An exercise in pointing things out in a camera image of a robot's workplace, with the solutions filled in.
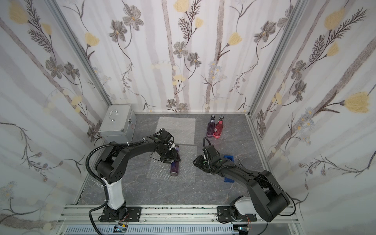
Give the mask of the grey metal case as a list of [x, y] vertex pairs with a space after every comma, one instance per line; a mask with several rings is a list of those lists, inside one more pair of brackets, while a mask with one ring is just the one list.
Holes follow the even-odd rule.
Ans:
[[124, 144], [133, 139], [136, 115], [129, 104], [111, 105], [99, 128], [99, 134], [108, 142]]

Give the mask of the pink red bottle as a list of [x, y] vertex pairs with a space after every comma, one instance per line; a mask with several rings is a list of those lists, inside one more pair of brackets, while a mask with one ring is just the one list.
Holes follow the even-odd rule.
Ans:
[[215, 126], [214, 134], [213, 134], [213, 136], [216, 139], [219, 139], [221, 137], [221, 134], [222, 134], [222, 131], [223, 131], [223, 128], [224, 128], [223, 121], [224, 121], [224, 116], [220, 116], [219, 117], [219, 121], [218, 121], [218, 123]]

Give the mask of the bubble wrap sheet stack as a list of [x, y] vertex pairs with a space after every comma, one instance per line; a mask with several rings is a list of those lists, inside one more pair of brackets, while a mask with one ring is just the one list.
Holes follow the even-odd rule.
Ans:
[[159, 117], [156, 131], [164, 128], [174, 137], [176, 144], [194, 145], [195, 124], [194, 118]]

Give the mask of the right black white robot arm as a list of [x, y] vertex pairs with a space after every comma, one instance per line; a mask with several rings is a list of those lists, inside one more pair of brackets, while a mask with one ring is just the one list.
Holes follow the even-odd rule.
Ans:
[[265, 221], [271, 222], [290, 205], [287, 193], [282, 190], [271, 172], [248, 170], [220, 156], [208, 138], [203, 139], [203, 155], [193, 164], [212, 175], [229, 178], [247, 188], [256, 213]]

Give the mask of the single bubble wrap sheet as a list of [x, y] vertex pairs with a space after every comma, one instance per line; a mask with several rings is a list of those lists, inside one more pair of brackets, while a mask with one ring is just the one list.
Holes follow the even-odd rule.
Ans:
[[180, 145], [179, 155], [181, 162], [179, 163], [178, 175], [170, 175], [171, 164], [152, 160], [147, 172], [147, 179], [194, 183], [196, 167], [193, 165], [193, 160], [196, 159], [196, 154], [197, 146]]

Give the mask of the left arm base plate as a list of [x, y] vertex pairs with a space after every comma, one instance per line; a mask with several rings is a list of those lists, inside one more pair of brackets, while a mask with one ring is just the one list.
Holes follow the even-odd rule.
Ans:
[[100, 222], [139, 222], [142, 213], [142, 207], [120, 207], [115, 210], [105, 206]]

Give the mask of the dark purple bottle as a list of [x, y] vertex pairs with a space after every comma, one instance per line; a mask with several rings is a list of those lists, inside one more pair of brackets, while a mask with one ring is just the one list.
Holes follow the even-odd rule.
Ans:
[[211, 115], [211, 119], [208, 123], [208, 126], [207, 126], [207, 132], [206, 132], [206, 136], [207, 138], [212, 138], [213, 135], [214, 135], [214, 132], [215, 132], [215, 115]]

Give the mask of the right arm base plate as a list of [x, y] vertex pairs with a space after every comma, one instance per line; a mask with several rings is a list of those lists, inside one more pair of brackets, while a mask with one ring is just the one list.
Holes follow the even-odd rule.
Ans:
[[257, 221], [257, 217], [255, 214], [241, 215], [238, 211], [236, 211], [235, 207], [218, 206], [216, 210], [216, 220], [220, 223]]

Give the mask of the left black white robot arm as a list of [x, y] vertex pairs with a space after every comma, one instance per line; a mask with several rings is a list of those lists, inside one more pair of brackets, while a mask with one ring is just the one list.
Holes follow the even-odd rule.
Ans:
[[170, 164], [180, 161], [174, 137], [163, 128], [137, 142], [111, 142], [98, 149], [104, 149], [104, 152], [97, 160], [95, 170], [106, 196], [100, 222], [119, 222], [129, 215], [121, 185], [129, 160], [145, 153], [157, 153], [159, 162]]

